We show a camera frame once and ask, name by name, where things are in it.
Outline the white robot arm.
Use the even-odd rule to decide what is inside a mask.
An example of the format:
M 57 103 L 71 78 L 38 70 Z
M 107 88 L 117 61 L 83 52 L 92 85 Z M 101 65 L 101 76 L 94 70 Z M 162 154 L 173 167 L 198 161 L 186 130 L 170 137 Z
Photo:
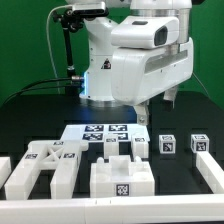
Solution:
M 193 0 L 65 1 L 88 31 L 83 101 L 132 106 L 140 125 L 148 123 L 151 98 L 175 101 L 178 85 L 193 73 Z

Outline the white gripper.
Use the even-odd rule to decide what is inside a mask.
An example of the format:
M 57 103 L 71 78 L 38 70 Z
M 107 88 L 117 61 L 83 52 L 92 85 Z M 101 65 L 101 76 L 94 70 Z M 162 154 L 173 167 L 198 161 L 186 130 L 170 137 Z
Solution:
M 193 40 L 172 50 L 171 46 L 153 50 L 118 48 L 113 54 L 112 96 L 121 104 L 136 105 L 139 125 L 149 123 L 148 103 L 144 101 L 165 91 L 164 109 L 171 111 L 178 93 L 176 85 L 192 75 Z

